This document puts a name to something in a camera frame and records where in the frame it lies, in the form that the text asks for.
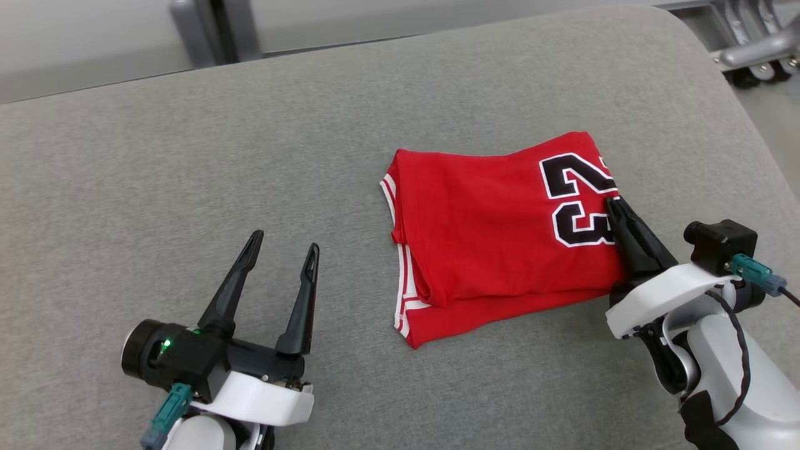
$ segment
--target black cable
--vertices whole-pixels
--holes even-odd
[[[728,314],[730,318],[730,322],[734,325],[736,329],[736,340],[739,342],[739,348],[742,349],[742,387],[741,391],[739,392],[739,396],[736,397],[736,401],[734,402],[734,407],[725,414],[720,420],[717,421],[716,425],[721,427],[724,424],[728,423],[731,417],[734,416],[745,403],[745,396],[747,392],[750,390],[750,353],[747,351],[747,342],[745,342],[745,332],[742,329],[742,325],[739,323],[739,319],[736,318],[736,314],[734,310],[730,308],[728,302],[722,298],[721,295],[714,291],[706,291],[706,295],[711,297],[712,299],[717,300],[717,302],[722,306],[722,309]]]
[[[786,296],[787,299],[791,300],[792,303],[796,304],[800,307],[800,299],[794,296],[791,292],[787,291],[785,287],[781,286],[778,288],[778,292],[782,293]]]

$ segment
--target red jersey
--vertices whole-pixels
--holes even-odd
[[[604,200],[617,187],[586,132],[505,156],[398,150],[381,181],[408,344],[593,299],[622,278]]]

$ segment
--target black number with white outline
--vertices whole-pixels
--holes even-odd
[[[542,179],[549,199],[567,199],[578,195],[578,179],[598,194],[617,190],[614,179],[575,153],[543,159],[539,162],[539,167],[542,169]],[[568,173],[575,179],[568,179]],[[589,213],[589,226],[578,227],[578,220],[585,217],[586,211],[580,200],[560,203],[553,212],[555,238],[567,247],[614,243],[605,212]]]

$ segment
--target caster wheel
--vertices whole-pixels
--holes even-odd
[[[787,79],[792,78],[792,74],[783,70],[783,66],[778,61],[770,61],[770,65],[772,69],[775,70],[775,76],[768,81],[769,84],[774,84],[776,82],[785,82]]]
[[[730,84],[738,87],[739,89],[752,89],[761,84],[761,80],[755,78],[753,72],[750,72],[750,69],[747,67],[726,72],[725,78]]]

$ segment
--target red fabric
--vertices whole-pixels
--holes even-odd
[[[400,255],[395,327],[411,347],[606,295],[622,277],[613,244],[556,239],[559,205],[581,202],[580,229],[618,195],[596,193],[566,171],[578,193],[550,199],[540,162],[567,153],[610,175],[585,132],[505,156],[397,151],[382,185]]]

